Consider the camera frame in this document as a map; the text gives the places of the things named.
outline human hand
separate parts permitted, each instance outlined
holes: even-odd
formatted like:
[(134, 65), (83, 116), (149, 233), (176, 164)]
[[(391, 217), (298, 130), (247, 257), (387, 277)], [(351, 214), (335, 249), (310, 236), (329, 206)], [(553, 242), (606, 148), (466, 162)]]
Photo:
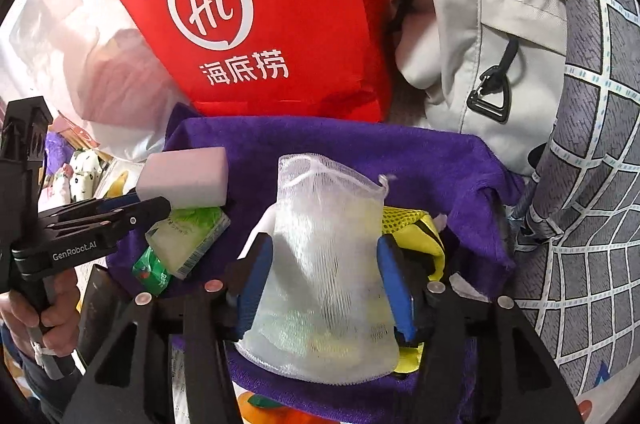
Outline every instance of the human hand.
[[(71, 354), (78, 344), (80, 314), (76, 307), (80, 300), (80, 291), (76, 271), (69, 269), (54, 276), (53, 287), (56, 302), (41, 315), (42, 324), (51, 327), (44, 335), (43, 344), (57, 356), (65, 357)], [(38, 313), (21, 294), (12, 290), (0, 295), (0, 317), (11, 332), (15, 345), (33, 359), (33, 346), (27, 328), (39, 325)]]

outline cloth with pattern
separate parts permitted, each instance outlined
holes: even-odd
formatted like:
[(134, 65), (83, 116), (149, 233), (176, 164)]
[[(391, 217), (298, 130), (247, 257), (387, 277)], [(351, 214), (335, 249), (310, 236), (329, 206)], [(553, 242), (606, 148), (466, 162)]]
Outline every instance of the cloth with pattern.
[(640, 9), (566, 12), (556, 125), (513, 213), (513, 296), (578, 396), (640, 356)]

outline purple towel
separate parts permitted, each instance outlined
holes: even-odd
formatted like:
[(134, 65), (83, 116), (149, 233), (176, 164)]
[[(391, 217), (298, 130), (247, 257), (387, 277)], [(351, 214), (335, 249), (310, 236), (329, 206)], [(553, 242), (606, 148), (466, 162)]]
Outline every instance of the purple towel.
[[(225, 212), (231, 226), (187, 281), (172, 280), (168, 296), (220, 277), (225, 264), (238, 256), (250, 230), (276, 200), (278, 158), (288, 153), (320, 153), (374, 181), (380, 174), (395, 175), (385, 203), (446, 213), (448, 226), (471, 251), (467, 261), (473, 266), (466, 278), (478, 290), (496, 295), (513, 266), (490, 204), (496, 193), (502, 203), (516, 203), (522, 179), (507, 171), (475, 136), (322, 118), (199, 118), (177, 105), (165, 150), (210, 146), (226, 148)], [(108, 258), (110, 272), (132, 295), (142, 290), (130, 271), (145, 247), (143, 233), (132, 232)], [(405, 380), (385, 377), (354, 386), (327, 386), (271, 374), (235, 350), (229, 351), (228, 359), (240, 386), (287, 406), (354, 424), (393, 422), (408, 404), (416, 380), (410, 375)]]
[(47, 133), (44, 147), (47, 152), (48, 175), (55, 174), (62, 167), (62, 164), (71, 162), (71, 157), (74, 155), (74, 149), (71, 144), (59, 133)]

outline green packaging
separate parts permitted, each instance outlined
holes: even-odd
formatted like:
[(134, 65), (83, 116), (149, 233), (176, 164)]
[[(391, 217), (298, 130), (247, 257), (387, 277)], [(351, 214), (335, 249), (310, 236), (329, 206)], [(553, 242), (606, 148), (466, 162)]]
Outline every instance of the green packaging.
[(185, 279), (229, 224), (219, 207), (175, 209), (146, 233), (146, 242), (169, 274)]
[(171, 274), (164, 268), (151, 247), (147, 247), (143, 255), (133, 264), (133, 276), (154, 296), (161, 295), (171, 280)]

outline black carabiner clip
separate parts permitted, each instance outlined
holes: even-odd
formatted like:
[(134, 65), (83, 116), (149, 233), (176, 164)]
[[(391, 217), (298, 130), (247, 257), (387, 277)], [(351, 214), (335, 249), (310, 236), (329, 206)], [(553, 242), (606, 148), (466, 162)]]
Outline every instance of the black carabiner clip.
[[(505, 124), (509, 120), (511, 111), (511, 85), (507, 77), (513, 59), (518, 53), (520, 41), (509, 37), (509, 43), (502, 55), (500, 64), (492, 66), (480, 76), (479, 86), (466, 98), (466, 106), (484, 117)], [(496, 106), (482, 97), (491, 93), (502, 92), (502, 105)]]

